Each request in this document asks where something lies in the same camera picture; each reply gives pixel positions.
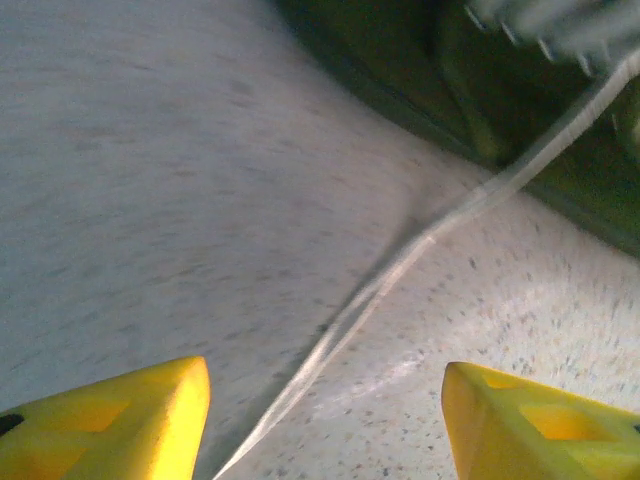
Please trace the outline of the dark green canvas shoe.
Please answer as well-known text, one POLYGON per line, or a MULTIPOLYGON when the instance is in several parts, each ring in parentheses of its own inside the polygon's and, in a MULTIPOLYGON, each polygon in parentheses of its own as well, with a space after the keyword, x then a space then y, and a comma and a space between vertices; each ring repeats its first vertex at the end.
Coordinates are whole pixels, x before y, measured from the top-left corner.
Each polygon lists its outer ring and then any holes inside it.
MULTIPOLYGON (((535 45, 484 32, 467 0, 274 0, 295 36, 367 105, 493 172, 558 120, 593 78, 535 45)), ((530 191, 640 260, 640 76, 530 191)))

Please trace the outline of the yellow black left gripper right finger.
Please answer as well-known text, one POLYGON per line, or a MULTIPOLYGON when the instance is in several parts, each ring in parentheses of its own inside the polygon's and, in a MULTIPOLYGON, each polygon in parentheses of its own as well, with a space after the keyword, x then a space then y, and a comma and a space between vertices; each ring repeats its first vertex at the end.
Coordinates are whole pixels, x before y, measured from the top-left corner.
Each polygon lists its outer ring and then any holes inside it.
POLYGON ((640 415, 468 362, 441 406, 458 480, 640 480, 640 415))

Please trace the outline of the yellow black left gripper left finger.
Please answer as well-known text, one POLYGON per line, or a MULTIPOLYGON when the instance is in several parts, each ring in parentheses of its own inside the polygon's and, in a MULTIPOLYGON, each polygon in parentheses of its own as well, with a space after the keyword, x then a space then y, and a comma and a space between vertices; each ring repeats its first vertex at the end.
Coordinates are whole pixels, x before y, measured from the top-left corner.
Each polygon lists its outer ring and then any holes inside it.
POLYGON ((0 412, 0 480, 192 480, 210 405, 201 356, 0 412))

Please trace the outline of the white shoelace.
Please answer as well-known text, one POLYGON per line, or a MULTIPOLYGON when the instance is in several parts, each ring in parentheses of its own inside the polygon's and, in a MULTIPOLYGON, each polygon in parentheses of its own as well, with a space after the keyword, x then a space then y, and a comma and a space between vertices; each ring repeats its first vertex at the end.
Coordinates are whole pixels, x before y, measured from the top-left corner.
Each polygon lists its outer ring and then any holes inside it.
POLYGON ((464 11, 483 31, 501 32, 514 45, 537 45, 551 62, 578 63, 594 77, 593 85, 516 161, 403 238, 351 294, 252 430, 208 480, 223 480, 293 409, 426 249, 520 191, 640 76, 640 0, 469 0, 464 11))

